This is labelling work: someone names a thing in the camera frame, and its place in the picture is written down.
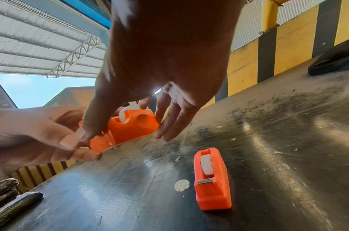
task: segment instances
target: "dirty table surface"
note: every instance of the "dirty table surface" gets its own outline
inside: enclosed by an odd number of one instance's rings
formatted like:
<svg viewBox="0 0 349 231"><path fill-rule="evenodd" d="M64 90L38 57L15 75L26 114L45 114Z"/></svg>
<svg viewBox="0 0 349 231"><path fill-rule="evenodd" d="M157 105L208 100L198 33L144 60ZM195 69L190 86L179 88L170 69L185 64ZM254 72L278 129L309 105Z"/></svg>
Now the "dirty table surface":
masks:
<svg viewBox="0 0 349 231"><path fill-rule="evenodd" d="M145 137L38 186L2 230L349 231L349 71L302 64L202 109L175 140ZM233 207L200 210L193 157L217 148ZM190 187L174 190L178 180Z"/></svg>

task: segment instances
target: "blue sky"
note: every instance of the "blue sky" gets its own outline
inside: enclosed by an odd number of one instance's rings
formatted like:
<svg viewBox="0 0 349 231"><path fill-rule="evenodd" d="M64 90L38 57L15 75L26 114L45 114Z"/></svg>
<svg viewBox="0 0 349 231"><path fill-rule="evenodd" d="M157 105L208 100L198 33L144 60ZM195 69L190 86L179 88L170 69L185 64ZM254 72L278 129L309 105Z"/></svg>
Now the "blue sky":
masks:
<svg viewBox="0 0 349 231"><path fill-rule="evenodd" d="M0 74L0 84L18 108L41 107L67 87L93 86L95 79Z"/></svg>

